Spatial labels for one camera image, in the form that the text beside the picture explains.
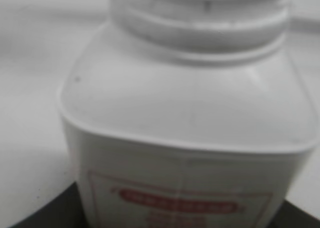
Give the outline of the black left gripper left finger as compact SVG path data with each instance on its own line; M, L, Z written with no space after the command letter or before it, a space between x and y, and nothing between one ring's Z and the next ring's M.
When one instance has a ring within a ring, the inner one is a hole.
M50 203L12 228L86 228L78 187L73 183Z

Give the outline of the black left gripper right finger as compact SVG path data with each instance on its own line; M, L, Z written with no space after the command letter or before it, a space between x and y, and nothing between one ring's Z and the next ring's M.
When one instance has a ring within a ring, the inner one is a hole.
M272 220L273 228L320 228L320 220L285 201Z

